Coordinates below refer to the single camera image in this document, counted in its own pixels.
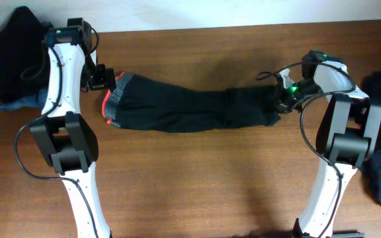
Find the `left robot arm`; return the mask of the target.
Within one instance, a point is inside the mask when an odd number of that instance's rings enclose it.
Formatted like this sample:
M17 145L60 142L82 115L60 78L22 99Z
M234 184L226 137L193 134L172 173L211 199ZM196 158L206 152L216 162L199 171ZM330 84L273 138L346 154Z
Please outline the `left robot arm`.
M111 237L96 184L99 145L81 115L80 92L115 90L112 68L97 62L93 29L82 18L68 19L44 37L48 47L49 85L42 115L29 126L46 163L63 182L78 237Z

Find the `black pants red waistband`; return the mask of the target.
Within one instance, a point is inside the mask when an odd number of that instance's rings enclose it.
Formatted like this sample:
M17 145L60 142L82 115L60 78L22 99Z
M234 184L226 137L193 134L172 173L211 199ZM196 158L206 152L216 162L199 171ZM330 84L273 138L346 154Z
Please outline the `black pants red waistband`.
M102 115L118 128L169 133L273 126L280 120L274 89L196 91L123 72L104 98Z

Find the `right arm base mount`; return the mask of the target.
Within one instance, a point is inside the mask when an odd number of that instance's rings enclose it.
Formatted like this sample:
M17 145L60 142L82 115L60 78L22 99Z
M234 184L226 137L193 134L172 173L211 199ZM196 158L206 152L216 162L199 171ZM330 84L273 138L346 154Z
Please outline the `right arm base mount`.
M294 227L292 229L291 238L314 238L309 233L303 233L300 225L299 219L296 219ZM365 238L365 234L358 231L338 231L333 233L329 238Z

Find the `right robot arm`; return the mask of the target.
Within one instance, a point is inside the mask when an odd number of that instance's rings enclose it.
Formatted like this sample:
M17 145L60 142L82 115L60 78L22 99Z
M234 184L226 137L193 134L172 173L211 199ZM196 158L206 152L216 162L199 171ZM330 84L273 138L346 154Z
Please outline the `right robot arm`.
M275 107L279 113L300 112L304 121L315 100L328 101L316 135L308 147L319 157L319 167L308 205L292 229L293 237L335 237L333 222L344 191L364 161L371 158L381 123L381 104L352 80L341 58L311 50L298 65L302 80L290 68L276 77Z

